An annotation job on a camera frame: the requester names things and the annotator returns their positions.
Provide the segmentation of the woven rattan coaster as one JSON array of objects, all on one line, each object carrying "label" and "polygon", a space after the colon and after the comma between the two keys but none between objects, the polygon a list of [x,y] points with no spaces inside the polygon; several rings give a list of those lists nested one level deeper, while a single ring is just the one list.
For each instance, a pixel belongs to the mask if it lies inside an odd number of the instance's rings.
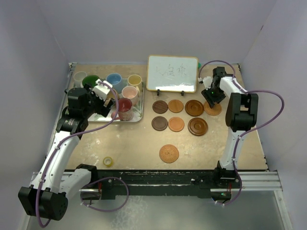
[{"label": "woven rattan coaster", "polygon": [[210,116],[217,116],[222,112],[222,107],[220,104],[215,104],[213,108],[210,107],[208,102],[203,104],[204,111]]},{"label": "woven rattan coaster", "polygon": [[165,163],[174,163],[179,158],[179,151],[174,145],[167,144],[160,148],[159,157]]}]

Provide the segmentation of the white mug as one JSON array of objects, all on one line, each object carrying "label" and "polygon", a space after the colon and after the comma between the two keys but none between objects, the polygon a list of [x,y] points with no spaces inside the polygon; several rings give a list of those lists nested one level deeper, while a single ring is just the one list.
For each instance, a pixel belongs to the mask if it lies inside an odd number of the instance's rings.
[{"label": "white mug", "polygon": [[76,72],[73,76],[74,87],[82,87],[82,81],[87,76],[87,73],[84,71]]}]

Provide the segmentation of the ringed brown wood coaster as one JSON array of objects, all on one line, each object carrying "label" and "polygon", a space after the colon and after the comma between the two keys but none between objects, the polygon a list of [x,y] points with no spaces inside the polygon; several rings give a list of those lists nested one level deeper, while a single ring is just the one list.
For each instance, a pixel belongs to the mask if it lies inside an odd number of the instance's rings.
[{"label": "ringed brown wood coaster", "polygon": [[204,119],[196,117],[189,121],[188,130],[195,136],[202,136],[207,133],[208,124]]}]

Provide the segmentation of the light wood coaster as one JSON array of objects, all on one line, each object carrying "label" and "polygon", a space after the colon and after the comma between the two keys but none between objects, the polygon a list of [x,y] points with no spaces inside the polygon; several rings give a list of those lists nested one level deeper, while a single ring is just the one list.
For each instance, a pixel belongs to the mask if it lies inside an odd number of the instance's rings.
[{"label": "light wood coaster", "polygon": [[181,131],[185,126],[184,121],[180,117],[172,117],[168,121],[168,127],[174,132]]},{"label": "light wood coaster", "polygon": [[168,103],[168,109],[173,113],[179,113],[183,110],[184,104],[180,100],[171,100]]}]

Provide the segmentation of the floral serving tray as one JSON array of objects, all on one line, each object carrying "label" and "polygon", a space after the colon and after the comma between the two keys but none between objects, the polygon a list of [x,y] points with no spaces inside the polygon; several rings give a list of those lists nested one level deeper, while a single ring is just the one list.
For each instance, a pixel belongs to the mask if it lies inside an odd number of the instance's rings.
[{"label": "floral serving tray", "polygon": [[[139,96],[139,100],[136,103],[136,105],[134,105],[132,107],[133,118],[130,121],[128,121],[128,123],[135,123],[135,122],[138,122],[142,119],[142,116],[143,116],[143,101],[144,101],[143,88],[144,88],[144,83],[142,82],[141,86],[140,86],[141,95]],[[107,115],[107,117],[103,117],[102,115],[99,115],[99,114],[93,114],[88,119],[88,121],[89,122],[109,122],[111,120],[111,114],[115,111],[116,111],[116,106],[114,104],[111,107],[111,110],[110,110],[109,114]]]}]

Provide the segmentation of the dark walnut coaster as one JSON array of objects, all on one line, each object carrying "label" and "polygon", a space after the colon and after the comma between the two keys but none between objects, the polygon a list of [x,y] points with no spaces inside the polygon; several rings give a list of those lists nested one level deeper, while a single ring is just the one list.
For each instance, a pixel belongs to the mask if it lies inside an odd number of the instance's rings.
[{"label": "dark walnut coaster", "polygon": [[165,101],[158,100],[153,103],[152,109],[158,114],[163,114],[168,110],[168,104]]},{"label": "dark walnut coaster", "polygon": [[156,116],[152,119],[152,127],[157,131],[163,131],[168,127],[168,121],[163,116]]}]

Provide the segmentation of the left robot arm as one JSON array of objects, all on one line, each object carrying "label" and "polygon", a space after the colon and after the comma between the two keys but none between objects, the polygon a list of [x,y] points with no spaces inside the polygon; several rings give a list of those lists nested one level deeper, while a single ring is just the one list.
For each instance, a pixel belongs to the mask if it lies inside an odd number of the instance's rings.
[{"label": "left robot arm", "polygon": [[93,114],[106,117],[117,101],[107,99],[114,93],[107,81],[97,85],[66,89],[68,104],[62,110],[50,152],[36,177],[28,187],[21,187],[18,198],[29,216],[61,220],[69,200],[86,185],[97,186],[99,177],[94,166],[82,166],[62,180],[69,158],[82,136],[88,133],[88,119]]}]

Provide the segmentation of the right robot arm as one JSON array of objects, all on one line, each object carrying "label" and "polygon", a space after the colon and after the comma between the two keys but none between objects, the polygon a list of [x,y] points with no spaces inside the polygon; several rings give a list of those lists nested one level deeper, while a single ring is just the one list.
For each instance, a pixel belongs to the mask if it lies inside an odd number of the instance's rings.
[{"label": "right robot arm", "polygon": [[201,92],[209,108],[213,109],[226,97],[229,98],[225,114],[228,135],[224,153],[218,161],[218,173],[213,176],[217,187],[225,187],[230,183],[230,177],[235,176],[237,159],[242,149],[245,132],[256,124],[259,96],[256,93],[246,93],[242,86],[224,67],[213,69],[213,77],[203,78],[206,88]]}]

